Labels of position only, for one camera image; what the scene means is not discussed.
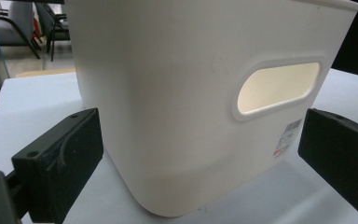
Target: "barcode label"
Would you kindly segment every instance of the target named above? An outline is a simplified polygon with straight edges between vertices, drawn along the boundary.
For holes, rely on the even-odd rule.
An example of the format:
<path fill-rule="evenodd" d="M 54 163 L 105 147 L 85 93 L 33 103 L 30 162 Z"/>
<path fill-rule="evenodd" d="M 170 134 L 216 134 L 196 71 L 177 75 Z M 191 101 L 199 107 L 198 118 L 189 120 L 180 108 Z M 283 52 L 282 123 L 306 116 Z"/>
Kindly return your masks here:
<path fill-rule="evenodd" d="M 286 126 L 286 129 L 284 130 L 281 139 L 279 140 L 279 143 L 277 147 L 274 150 L 273 157 L 278 158 L 281 155 L 283 155 L 287 149 L 291 146 L 293 140 L 296 137 L 296 133 L 298 128 L 300 127 L 301 120 L 299 119 L 293 123 L 290 123 Z"/>

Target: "table surface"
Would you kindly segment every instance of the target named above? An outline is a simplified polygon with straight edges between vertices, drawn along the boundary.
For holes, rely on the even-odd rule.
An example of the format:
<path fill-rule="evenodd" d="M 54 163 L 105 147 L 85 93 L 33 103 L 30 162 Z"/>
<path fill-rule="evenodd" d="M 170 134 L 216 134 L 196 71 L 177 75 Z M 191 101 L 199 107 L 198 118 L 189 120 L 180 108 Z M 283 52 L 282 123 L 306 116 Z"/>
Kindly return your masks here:
<path fill-rule="evenodd" d="M 358 122 L 358 76 L 330 70 L 313 105 Z M 0 93 L 0 170 L 53 125 L 83 110 L 76 74 L 13 78 Z M 348 223 L 358 212 L 318 176 L 296 150 L 261 176 L 182 217 L 158 217 L 131 196 L 114 164 L 103 159 L 64 223 Z M 28 215 L 23 223 L 32 223 Z"/>

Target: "floor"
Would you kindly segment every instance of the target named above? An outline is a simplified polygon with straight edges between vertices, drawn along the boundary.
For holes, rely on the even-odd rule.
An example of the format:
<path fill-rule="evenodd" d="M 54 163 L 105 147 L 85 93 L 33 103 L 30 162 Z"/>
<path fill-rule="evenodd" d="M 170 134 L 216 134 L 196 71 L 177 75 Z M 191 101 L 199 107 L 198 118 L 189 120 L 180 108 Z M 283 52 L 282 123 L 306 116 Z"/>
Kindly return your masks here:
<path fill-rule="evenodd" d="M 50 53 L 46 53 L 46 41 L 38 44 L 42 49 L 38 51 L 40 59 L 36 59 L 28 47 L 1 47 L 10 77 L 24 72 L 75 67 L 71 41 L 55 43 L 53 62 L 50 61 Z"/>

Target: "white plastic bin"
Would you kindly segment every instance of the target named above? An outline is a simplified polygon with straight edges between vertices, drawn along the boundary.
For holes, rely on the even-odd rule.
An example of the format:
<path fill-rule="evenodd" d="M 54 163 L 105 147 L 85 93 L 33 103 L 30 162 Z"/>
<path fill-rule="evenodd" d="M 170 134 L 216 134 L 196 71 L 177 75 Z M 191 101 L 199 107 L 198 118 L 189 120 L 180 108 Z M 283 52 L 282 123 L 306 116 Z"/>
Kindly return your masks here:
<path fill-rule="evenodd" d="M 358 11 L 346 0 L 66 0 L 79 88 L 152 213 L 282 160 Z"/>

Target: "chair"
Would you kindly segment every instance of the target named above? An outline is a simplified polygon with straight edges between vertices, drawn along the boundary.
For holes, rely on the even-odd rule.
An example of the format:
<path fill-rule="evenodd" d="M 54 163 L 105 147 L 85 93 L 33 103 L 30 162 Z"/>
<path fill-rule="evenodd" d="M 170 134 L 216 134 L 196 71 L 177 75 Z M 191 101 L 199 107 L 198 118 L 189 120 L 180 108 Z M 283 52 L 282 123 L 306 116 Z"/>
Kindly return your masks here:
<path fill-rule="evenodd" d="M 37 59 L 40 49 L 33 38 L 33 6 L 32 3 L 12 2 L 8 10 L 0 15 L 0 46 L 28 46 Z"/>
<path fill-rule="evenodd" d="M 51 48 L 51 61 L 54 58 L 54 43 L 57 40 L 71 40 L 66 14 L 55 14 L 48 4 L 34 3 L 41 23 L 42 33 L 47 38 L 47 53 Z"/>

